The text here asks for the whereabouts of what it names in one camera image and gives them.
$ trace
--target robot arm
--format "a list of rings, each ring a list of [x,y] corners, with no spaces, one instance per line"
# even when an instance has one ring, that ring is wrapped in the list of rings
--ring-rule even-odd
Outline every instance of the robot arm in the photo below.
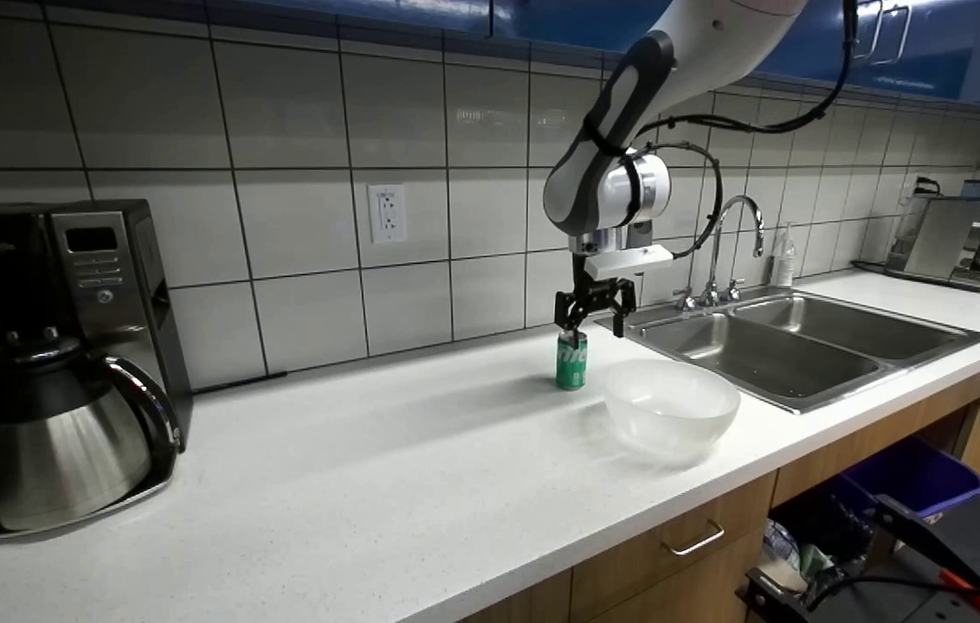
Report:
[[[751,73],[799,12],[802,0],[672,0],[622,54],[543,188],[543,210],[575,253],[575,291],[556,293],[552,308],[563,331],[575,336],[588,313],[611,308],[622,336],[632,283],[619,278],[669,261],[662,245],[626,242],[626,226],[652,223],[669,205],[669,166],[631,153],[631,137],[678,99]]]

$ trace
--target stainless steel carafe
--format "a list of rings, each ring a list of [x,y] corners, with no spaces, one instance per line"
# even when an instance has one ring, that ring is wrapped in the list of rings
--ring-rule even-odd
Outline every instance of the stainless steel carafe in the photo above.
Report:
[[[51,530],[94,515],[177,462],[164,395],[77,340],[0,352],[0,524]]]

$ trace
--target electrical outlet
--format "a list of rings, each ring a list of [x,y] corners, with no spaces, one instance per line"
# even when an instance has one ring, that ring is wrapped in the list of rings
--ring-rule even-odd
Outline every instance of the electrical outlet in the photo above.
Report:
[[[372,245],[407,242],[406,188],[369,188]]]

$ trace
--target cable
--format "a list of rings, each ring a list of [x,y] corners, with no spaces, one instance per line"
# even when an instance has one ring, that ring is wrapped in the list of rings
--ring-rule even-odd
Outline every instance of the cable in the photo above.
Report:
[[[672,253],[672,261],[682,261],[682,256],[691,256],[714,237],[714,228],[721,226],[721,215],[723,215],[723,166],[721,166],[721,160],[714,153],[705,153],[695,143],[652,143],[642,153],[653,153],[653,148],[695,153],[698,160],[705,160],[705,166],[714,173],[714,183],[717,183],[717,200],[714,200],[714,208],[705,215],[705,228],[691,239],[687,248]]]
[[[784,134],[784,130],[797,130],[810,122],[821,122],[828,114],[828,106],[837,99],[837,92],[847,80],[855,38],[858,38],[858,0],[841,0],[841,65],[837,65],[835,87],[821,103],[812,103],[810,111],[802,111],[790,122],[749,125],[749,122],[723,117],[723,114],[678,114],[678,117],[657,117],[657,122],[642,125],[635,134],[642,134],[652,129],[675,129],[675,125],[705,125],[705,129],[744,130],[744,134]]]
[[[926,588],[926,592],[980,595],[980,588],[951,588],[951,585],[912,580],[912,577],[861,575],[861,577],[841,577],[841,580],[828,585],[818,599],[807,602],[807,612],[812,612],[828,595],[835,595],[847,585],[910,585],[910,588]]]

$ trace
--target white bowl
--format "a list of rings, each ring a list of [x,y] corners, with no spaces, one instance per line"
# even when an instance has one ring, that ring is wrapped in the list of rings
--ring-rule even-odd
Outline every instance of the white bowl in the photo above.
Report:
[[[622,361],[602,372],[611,433],[657,465],[695,465],[737,414],[737,388],[682,361]]]

